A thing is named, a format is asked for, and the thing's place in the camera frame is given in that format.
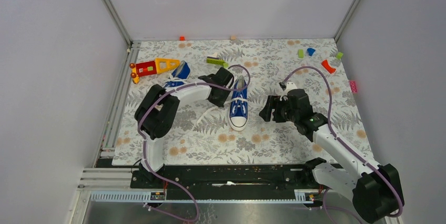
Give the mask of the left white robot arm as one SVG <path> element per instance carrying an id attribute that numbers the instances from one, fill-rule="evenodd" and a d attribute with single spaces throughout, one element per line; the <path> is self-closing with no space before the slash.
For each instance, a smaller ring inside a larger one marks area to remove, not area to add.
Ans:
<path id="1" fill-rule="evenodd" d="M 149 187 L 163 182 L 163 137 L 172 128 L 178 108 L 201 100 L 222 107 L 234 83 L 234 75 L 223 67 L 191 83 L 187 81 L 189 75 L 187 66 L 177 67 L 163 85 L 150 88 L 135 112 L 137 130 L 143 138 L 139 171 Z"/>

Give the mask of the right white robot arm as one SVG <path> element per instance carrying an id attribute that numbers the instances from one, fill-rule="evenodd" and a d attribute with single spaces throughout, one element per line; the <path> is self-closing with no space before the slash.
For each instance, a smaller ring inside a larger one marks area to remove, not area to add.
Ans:
<path id="1" fill-rule="evenodd" d="M 301 175 L 306 187 L 328 186 L 349 199 L 368 223 L 402 213 L 404 198 L 397 169 L 368 159 L 342 140 L 330 120 L 313 111 L 304 90 L 292 89 L 284 96 L 269 96 L 259 115 L 264 121 L 293 123 L 299 134 L 319 145 L 341 165 L 339 170 L 321 158 L 312 160 L 310 169 Z"/>

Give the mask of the blue sneaker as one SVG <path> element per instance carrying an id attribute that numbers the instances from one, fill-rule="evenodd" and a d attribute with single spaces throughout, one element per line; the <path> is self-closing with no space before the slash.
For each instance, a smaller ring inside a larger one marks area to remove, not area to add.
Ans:
<path id="1" fill-rule="evenodd" d="M 245 78 L 240 75 L 235 80 L 234 84 L 232 84 L 233 89 L 241 89 L 247 86 L 247 82 Z M 229 126 L 235 131 L 242 131 L 246 128 L 248 123 L 248 108 L 260 108 L 258 106 L 249 105 L 248 101 L 248 88 L 243 89 L 242 91 L 233 91 L 231 95 L 231 100 L 225 102 L 225 104 L 229 105 L 228 113 L 227 113 L 227 121 Z M 197 124 L 204 119 L 204 117 L 209 114 L 211 111 L 217 109 L 218 107 L 212 107 L 207 109 L 198 119 Z"/>
<path id="2" fill-rule="evenodd" d="M 179 87 L 185 84 L 190 76 L 190 68 L 188 64 L 182 60 L 177 68 L 168 76 L 164 83 L 164 88 Z"/>

